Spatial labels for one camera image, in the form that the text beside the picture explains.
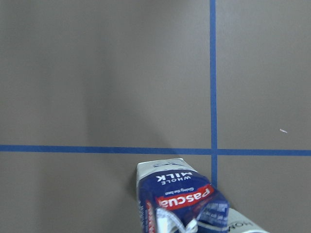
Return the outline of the milk carton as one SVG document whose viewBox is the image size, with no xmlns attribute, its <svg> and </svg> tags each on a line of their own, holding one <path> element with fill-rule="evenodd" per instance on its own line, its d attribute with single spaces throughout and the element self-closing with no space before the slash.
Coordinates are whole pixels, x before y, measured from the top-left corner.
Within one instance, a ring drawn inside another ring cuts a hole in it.
<svg viewBox="0 0 311 233">
<path fill-rule="evenodd" d="M 229 202 L 182 158 L 137 165 L 143 233 L 226 233 Z"/>
</svg>

